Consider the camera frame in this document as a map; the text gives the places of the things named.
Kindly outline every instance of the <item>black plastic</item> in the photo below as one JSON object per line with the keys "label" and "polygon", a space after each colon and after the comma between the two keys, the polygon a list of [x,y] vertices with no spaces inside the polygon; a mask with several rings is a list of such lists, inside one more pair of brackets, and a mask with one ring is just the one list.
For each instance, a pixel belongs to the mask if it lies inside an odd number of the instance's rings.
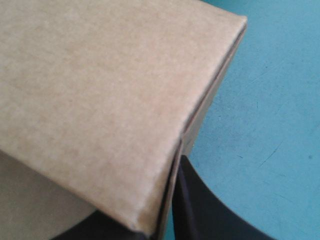
{"label": "black plastic", "polygon": [[272,240],[227,208],[182,156],[172,200],[176,240]]}

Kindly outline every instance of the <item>table surface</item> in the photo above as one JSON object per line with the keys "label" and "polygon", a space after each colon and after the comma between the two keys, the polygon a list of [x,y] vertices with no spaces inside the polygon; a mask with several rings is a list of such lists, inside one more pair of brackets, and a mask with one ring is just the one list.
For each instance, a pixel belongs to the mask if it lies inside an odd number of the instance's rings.
{"label": "table surface", "polygon": [[[208,0],[248,29],[190,160],[234,212],[279,240],[320,239],[320,1]],[[165,240],[173,240],[172,217]]]}

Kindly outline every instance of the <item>brown cardboard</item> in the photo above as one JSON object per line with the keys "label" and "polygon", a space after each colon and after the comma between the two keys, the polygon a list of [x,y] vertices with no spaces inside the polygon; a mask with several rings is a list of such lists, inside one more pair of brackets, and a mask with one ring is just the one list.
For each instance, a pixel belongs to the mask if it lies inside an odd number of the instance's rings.
{"label": "brown cardboard", "polygon": [[174,154],[193,138],[246,18],[198,0],[2,9],[0,149],[152,234]]}

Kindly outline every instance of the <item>box flap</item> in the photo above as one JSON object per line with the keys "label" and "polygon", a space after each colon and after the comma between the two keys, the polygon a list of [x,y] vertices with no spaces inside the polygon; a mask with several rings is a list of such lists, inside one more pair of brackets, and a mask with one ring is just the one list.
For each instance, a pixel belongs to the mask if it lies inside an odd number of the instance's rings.
{"label": "box flap", "polygon": [[184,128],[245,25],[198,0],[3,2],[0,149],[152,234]]}

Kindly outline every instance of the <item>scratch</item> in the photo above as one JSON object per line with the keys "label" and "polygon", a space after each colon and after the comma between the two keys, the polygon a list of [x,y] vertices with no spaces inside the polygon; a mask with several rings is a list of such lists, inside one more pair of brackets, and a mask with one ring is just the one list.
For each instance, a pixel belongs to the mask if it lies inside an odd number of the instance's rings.
{"label": "scratch", "polygon": [[287,198],[287,197],[285,197],[285,196],[282,196],[282,195],[277,194],[277,193],[273,193],[273,194],[274,194],[274,195],[276,195],[276,196],[278,196],[278,197],[280,197],[280,198],[282,198],[282,199],[287,200],[288,202],[290,202],[290,203],[292,203],[292,204],[294,204],[294,202],[293,202],[293,201],[291,201],[289,198]]}
{"label": "scratch", "polygon": [[266,161],[268,161],[278,150],[278,148],[281,146],[281,144],[283,143],[284,141],[282,140],[282,142],[280,142],[280,144],[273,150],[273,152],[260,164],[259,168],[266,163]]}

